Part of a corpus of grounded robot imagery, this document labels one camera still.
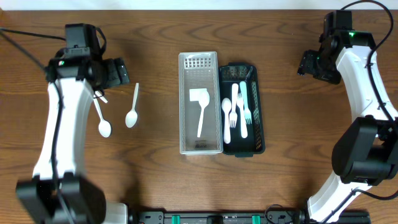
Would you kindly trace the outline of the white plastic spoon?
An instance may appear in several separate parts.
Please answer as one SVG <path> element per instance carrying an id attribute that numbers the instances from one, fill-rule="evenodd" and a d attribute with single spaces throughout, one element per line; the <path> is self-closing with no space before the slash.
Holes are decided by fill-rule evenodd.
<path id="1" fill-rule="evenodd" d="M 198 130 L 197 130 L 197 137 L 199 138 L 201 136 L 201 131 L 203 127 L 203 117 L 204 117 L 204 111 L 205 108 L 208 106 L 210 103 L 210 95 L 207 91 L 201 92 L 200 98 L 199 98 L 199 105 L 201 107 L 201 113 L 200 113 L 200 119 L 198 122 Z"/>
<path id="2" fill-rule="evenodd" d="M 229 112 L 231 111 L 231 100 L 228 98 L 224 98 L 221 102 L 221 109 L 224 113 L 224 135 L 223 141 L 225 144 L 229 144 L 231 142 L 231 133 L 229 126 Z"/>
<path id="3" fill-rule="evenodd" d="M 108 100 L 104 96 L 104 91 L 99 91 L 99 90 L 95 91 L 95 98 L 100 99 L 104 103 L 108 103 Z"/>
<path id="4" fill-rule="evenodd" d="M 139 83 L 136 83 L 135 89 L 134 89 L 134 95 L 133 95 L 133 100 L 132 100 L 132 108 L 131 110 L 127 113 L 125 117 L 125 124 L 128 128 L 132 128 L 138 119 L 138 113 L 136 111 L 136 103 L 137 103 L 137 97 L 139 94 Z"/>
<path id="5" fill-rule="evenodd" d="M 103 114 L 100 108 L 100 104 L 98 103 L 98 100 L 94 99 L 93 103 L 99 116 L 99 125 L 98 125 L 99 133 L 100 135 L 102 135 L 102 137 L 108 138 L 112 133 L 111 124 L 103 118 Z"/>

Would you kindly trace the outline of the white plastic fork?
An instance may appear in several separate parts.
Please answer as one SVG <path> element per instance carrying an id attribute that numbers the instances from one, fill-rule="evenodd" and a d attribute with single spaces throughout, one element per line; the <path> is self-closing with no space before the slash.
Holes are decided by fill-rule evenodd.
<path id="1" fill-rule="evenodd" d="M 238 119 L 238 115 L 236 112 L 238 90 L 239 90 L 238 84 L 237 83 L 232 84 L 232 87 L 231 87 L 231 112 L 229 114 L 229 125 L 231 128 L 236 127 L 236 122 Z"/>
<path id="2" fill-rule="evenodd" d="M 238 94 L 237 106 L 238 106 L 239 112 L 240 112 L 241 137 L 243 139 L 246 139 L 247 136 L 248 136 L 248 131 L 247 131 L 247 126 L 246 126 L 246 120 L 245 120 L 245 117 L 244 117 L 244 100 L 243 100 L 243 96 L 242 96 L 241 93 Z"/>
<path id="3" fill-rule="evenodd" d="M 242 95 L 243 103 L 244 103 L 244 117 L 246 120 L 246 124 L 252 124 L 251 111 L 250 111 L 249 105 L 248 105 L 248 89 L 247 89 L 246 82 L 241 81 L 239 83 L 239 87 L 241 90 L 241 95 Z"/>

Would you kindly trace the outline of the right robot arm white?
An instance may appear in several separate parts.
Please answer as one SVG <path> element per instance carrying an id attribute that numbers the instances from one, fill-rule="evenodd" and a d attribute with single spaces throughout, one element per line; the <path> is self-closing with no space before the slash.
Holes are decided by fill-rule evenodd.
<path id="1" fill-rule="evenodd" d="M 352 123 L 332 150 L 332 173 L 307 200 L 308 221 L 333 223 L 359 195 L 397 174 L 397 110 L 377 65 L 371 38 L 350 35 L 325 39 L 319 50 L 304 52 L 298 74 L 343 82 Z"/>

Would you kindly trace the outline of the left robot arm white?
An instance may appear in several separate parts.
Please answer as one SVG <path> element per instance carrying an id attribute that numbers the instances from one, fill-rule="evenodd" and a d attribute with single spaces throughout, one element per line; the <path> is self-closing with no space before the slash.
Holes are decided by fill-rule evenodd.
<path id="1" fill-rule="evenodd" d="M 94 92 L 129 83 L 121 58 L 55 58 L 45 68 L 49 115 L 31 180 L 17 198 L 35 223 L 128 223 L 128 207 L 108 202 L 85 176 L 85 136 Z"/>

